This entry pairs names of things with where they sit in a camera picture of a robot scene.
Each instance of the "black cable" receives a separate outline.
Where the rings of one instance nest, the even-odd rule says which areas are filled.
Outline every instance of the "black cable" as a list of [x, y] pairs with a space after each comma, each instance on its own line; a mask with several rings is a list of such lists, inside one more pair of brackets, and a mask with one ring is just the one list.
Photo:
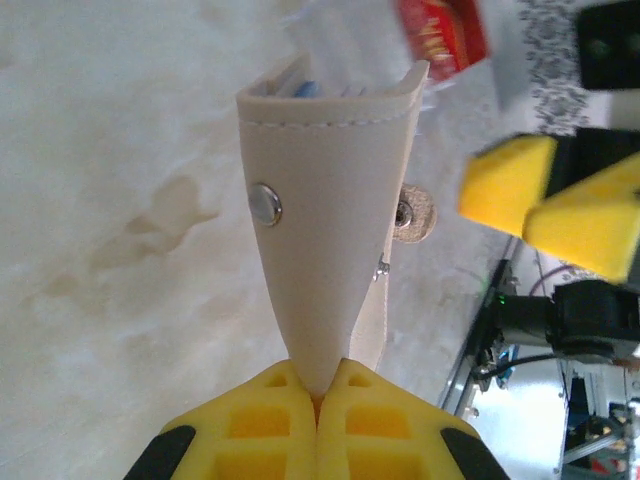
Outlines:
[[517, 367], [518, 365], [524, 365], [525, 363], [542, 362], [544, 360], [556, 360], [557, 358], [558, 355], [556, 355], [555, 353], [545, 353], [544, 355], [532, 355], [531, 357], [518, 358], [517, 360], [503, 363], [499, 367], [496, 367], [493, 370], [489, 370], [488, 372], [481, 373], [476, 371], [476, 373], [474, 373], [474, 378], [478, 381], [489, 380], [492, 377], [502, 375], [510, 368]]

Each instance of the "yellow foam gripper pad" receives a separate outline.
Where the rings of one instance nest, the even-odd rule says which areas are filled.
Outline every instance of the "yellow foam gripper pad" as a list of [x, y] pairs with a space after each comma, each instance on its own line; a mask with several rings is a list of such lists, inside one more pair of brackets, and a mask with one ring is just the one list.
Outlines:
[[637, 153], [533, 208], [523, 238], [610, 282], [625, 282], [640, 246], [639, 192]]
[[556, 146], [552, 137], [523, 135], [473, 158], [460, 189], [460, 215], [520, 237], [527, 212], [545, 196]]
[[159, 480], [508, 478], [471, 426], [358, 362], [341, 362], [316, 405], [318, 420], [291, 362], [280, 362], [167, 424], [132, 472], [151, 469]]

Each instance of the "white stitching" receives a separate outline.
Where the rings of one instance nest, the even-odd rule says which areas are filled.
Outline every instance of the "white stitching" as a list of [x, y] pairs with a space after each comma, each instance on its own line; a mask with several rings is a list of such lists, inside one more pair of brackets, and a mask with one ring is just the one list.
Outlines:
[[397, 113], [391, 117], [387, 118], [375, 118], [373, 120], [351, 120], [349, 122], [341, 122], [341, 123], [270, 123], [270, 122], [253, 122], [250, 120], [240, 120], [240, 123], [244, 125], [251, 125], [253, 127], [267, 127], [267, 128], [292, 128], [294, 130], [302, 130], [305, 128], [347, 128], [359, 126], [363, 127], [366, 125], [376, 125], [378, 123], [390, 122], [392, 120], [396, 120], [398, 118], [404, 117], [409, 112], [413, 110], [413, 105], [411, 105], [407, 110], [404, 110], [400, 113]]

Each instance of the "beige leather pouch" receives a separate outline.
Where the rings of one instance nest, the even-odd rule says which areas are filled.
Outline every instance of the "beige leather pouch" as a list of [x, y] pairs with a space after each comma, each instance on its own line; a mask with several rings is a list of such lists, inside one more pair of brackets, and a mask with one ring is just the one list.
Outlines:
[[375, 368], [384, 348], [387, 277], [373, 276], [388, 261], [426, 73], [419, 62], [384, 91], [291, 98], [312, 80], [299, 56], [237, 96], [247, 188], [268, 186], [281, 208], [273, 225], [254, 215], [269, 294], [312, 393], [342, 357]]

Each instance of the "black device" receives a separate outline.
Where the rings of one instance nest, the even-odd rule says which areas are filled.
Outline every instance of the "black device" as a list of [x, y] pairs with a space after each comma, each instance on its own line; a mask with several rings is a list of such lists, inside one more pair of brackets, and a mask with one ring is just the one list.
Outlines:
[[580, 78], [588, 90], [640, 88], [640, 1], [585, 8], [577, 18]]
[[552, 298], [497, 295], [487, 313], [504, 343], [583, 363], [626, 359], [640, 344], [638, 295], [601, 280], [558, 286]]

